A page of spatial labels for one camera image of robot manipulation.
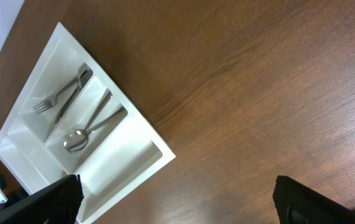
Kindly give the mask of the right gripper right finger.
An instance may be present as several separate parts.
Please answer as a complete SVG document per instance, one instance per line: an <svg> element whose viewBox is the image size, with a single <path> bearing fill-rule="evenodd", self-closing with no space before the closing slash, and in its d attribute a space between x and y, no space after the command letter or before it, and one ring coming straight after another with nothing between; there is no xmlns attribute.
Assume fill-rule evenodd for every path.
<svg viewBox="0 0 355 224"><path fill-rule="evenodd" d="M279 175L273 201L281 224L350 224L355 212L294 179Z"/></svg>

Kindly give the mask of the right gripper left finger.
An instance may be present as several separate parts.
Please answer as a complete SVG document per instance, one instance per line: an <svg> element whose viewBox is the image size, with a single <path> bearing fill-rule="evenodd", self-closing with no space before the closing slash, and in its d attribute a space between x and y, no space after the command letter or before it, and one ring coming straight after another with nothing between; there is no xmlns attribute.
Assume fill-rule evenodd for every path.
<svg viewBox="0 0 355 224"><path fill-rule="evenodd" d="M0 224L74 224L84 198L79 175L67 175L40 191L0 207Z"/></svg>

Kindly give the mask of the metal fork crosswise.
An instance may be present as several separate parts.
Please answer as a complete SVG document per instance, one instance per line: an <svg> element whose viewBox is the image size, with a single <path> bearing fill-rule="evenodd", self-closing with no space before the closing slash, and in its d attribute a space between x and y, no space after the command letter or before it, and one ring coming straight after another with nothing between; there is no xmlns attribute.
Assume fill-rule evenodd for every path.
<svg viewBox="0 0 355 224"><path fill-rule="evenodd" d="M75 76L71 80L69 80L69 82L64 87L62 87L57 93L48 96L46 99L42 100L40 103L38 103L37 105L32 107L34 113L40 114L40 113L43 113L43 112L51 109L52 107L54 107L57 104L57 98L63 92L68 90L71 86L76 84L78 82L78 79L80 78L80 76L88 68L89 68L89 66L85 62L83 64L81 64L81 66L78 68L78 71L75 74Z"/></svg>

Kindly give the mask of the metal fork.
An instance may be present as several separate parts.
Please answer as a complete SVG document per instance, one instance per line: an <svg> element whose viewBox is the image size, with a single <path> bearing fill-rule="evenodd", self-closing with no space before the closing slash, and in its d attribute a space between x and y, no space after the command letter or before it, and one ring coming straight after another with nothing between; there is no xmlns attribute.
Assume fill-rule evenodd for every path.
<svg viewBox="0 0 355 224"><path fill-rule="evenodd" d="M93 71L91 69L85 70L82 75L78 78L77 85L71 94L71 96L68 98L68 100L65 102L65 104L61 107L59 113L57 114L54 124L57 124L60 119L63 117L65 112L68 110L72 102L76 99L78 94L81 92L83 87L88 83L89 79L91 79L93 75Z"/></svg>

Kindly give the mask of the large metal tablespoon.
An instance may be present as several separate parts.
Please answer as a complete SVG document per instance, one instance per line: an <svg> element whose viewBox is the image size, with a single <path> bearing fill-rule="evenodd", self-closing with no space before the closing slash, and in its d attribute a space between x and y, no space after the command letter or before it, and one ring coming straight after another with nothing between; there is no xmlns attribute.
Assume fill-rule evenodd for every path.
<svg viewBox="0 0 355 224"><path fill-rule="evenodd" d="M88 123L83 129L74 129L74 131L68 134L64 141L64 149L69 153L73 154L78 151L81 151L88 143L88 130L92 123L95 121L97 116L100 114L102 109L107 105L109 100L112 97L112 93L109 89L106 89L99 104L92 113Z"/></svg>

